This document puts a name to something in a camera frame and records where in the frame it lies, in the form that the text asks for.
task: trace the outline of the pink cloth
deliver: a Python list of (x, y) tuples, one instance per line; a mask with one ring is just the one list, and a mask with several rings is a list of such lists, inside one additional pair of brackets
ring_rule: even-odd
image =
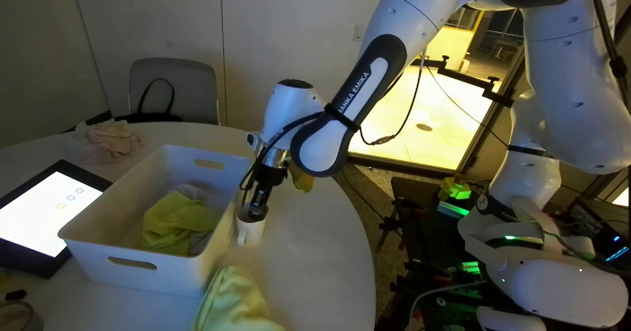
[(80, 122), (66, 143), (70, 159), (86, 164), (115, 164), (136, 155), (142, 140), (125, 120), (87, 126)]

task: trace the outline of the bag strap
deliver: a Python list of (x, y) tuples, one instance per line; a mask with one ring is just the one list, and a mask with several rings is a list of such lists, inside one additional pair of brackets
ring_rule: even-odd
[(149, 85), (147, 86), (147, 88), (144, 89), (144, 92), (142, 93), (142, 97), (140, 97), (140, 103), (138, 103), (138, 108), (136, 109), (136, 113), (142, 113), (142, 105), (144, 104), (144, 98), (147, 96), (147, 92), (149, 92), (149, 88), (151, 88), (151, 86), (156, 82), (156, 81), (164, 81), (167, 82), (167, 84), (169, 85), (169, 87), (171, 87), (171, 101), (169, 101), (169, 106), (167, 106), (167, 111), (166, 113), (171, 113), (171, 107), (173, 106), (173, 101), (175, 100), (175, 88), (173, 88), (173, 84), (171, 84), (171, 82), (167, 81), (164, 78), (156, 78), (153, 81), (151, 81), (151, 83), (149, 83)]

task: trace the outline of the bin handle hole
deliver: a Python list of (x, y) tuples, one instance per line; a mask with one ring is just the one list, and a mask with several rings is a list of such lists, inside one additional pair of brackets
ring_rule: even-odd
[(124, 258), (118, 258), (118, 257), (108, 257), (107, 260), (112, 262), (112, 263), (114, 263), (114, 264), (119, 264), (121, 266), (130, 266), (130, 267), (144, 268), (144, 269), (149, 269), (149, 270), (156, 270), (156, 269), (158, 269), (158, 267), (155, 264), (153, 264), (153, 263), (142, 262), (142, 261), (134, 261), (133, 259), (124, 259)]
[(218, 169), (221, 171), (223, 171), (223, 169), (226, 168), (225, 165), (223, 165), (221, 162), (208, 161), (208, 160), (197, 159), (195, 160), (195, 164), (198, 165), (199, 167)]

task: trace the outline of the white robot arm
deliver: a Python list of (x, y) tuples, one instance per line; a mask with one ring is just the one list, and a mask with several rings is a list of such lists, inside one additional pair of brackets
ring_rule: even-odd
[[(612, 32), (615, 0), (602, 2)], [(266, 157), (266, 168), (254, 174), (261, 189), (251, 211), (266, 212), (261, 207), (279, 184), (288, 154), (312, 176), (340, 170), (351, 137), (369, 111), (465, 3), (488, 10), (522, 9), (527, 78), (533, 88), (512, 106), (511, 142), (489, 192), (458, 224), (466, 249), (527, 313), (589, 327), (614, 325), (629, 299), (622, 279), (568, 256), (538, 228), (559, 233), (541, 213), (561, 185), (559, 161), (593, 174), (631, 164), (631, 116), (608, 65), (593, 0), (381, 0), (360, 57), (331, 103), (324, 106), (302, 81), (282, 81), (275, 87), (261, 132), (264, 144), (274, 142), (289, 122), (322, 114), (272, 144), (274, 154)], [(538, 225), (522, 222), (531, 220)], [(508, 234), (540, 237), (544, 244), (540, 250), (486, 244)], [(590, 241), (578, 243), (590, 250)]]

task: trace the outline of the floor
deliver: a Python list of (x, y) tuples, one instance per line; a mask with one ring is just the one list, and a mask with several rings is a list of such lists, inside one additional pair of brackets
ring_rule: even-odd
[[(468, 75), (503, 79), (506, 64), (484, 56), (471, 57)], [(383, 145), (366, 145), (360, 133), (354, 135), (349, 151), (412, 164), (457, 169), (478, 123), (468, 117), (442, 92), (447, 94), (476, 120), (483, 120), (491, 101), (482, 97), (482, 88), (445, 77), (427, 68), (421, 74), (419, 92), (410, 118), (400, 135)], [(409, 66), (394, 88), (381, 99), (361, 125), (367, 142), (396, 133), (410, 107), (419, 76), (418, 66)]]
[[(363, 227), (365, 228), (366, 236), (368, 237), (377, 287), (375, 320), (379, 319), (379, 316), (383, 313), (388, 301), (392, 297), (392, 292), (390, 292), (389, 288), (390, 282), (396, 280), (397, 274), (404, 275), (406, 273), (403, 263), (407, 261), (407, 257), (405, 252), (398, 248), (399, 242), (401, 241), (400, 237), (394, 234), (390, 234), (386, 239), (386, 243), (380, 252), (375, 252), (375, 248), (381, 237), (382, 231), (379, 230), (379, 223), (381, 223), (382, 219), (358, 196), (357, 192), (359, 192), (379, 214), (389, 216), (392, 212), (390, 202), (394, 198), (392, 195), (392, 187), (390, 187), (390, 180), (395, 176), (409, 178), (411, 180), (439, 183), (439, 181), (430, 178), (372, 169), (348, 163), (343, 169), (343, 174), (339, 172), (333, 176), (347, 194), (351, 203), (353, 203), (361, 219), (361, 223), (363, 223)], [(420, 327), (421, 324), (419, 322), (413, 324), (413, 330), (417, 330)]]

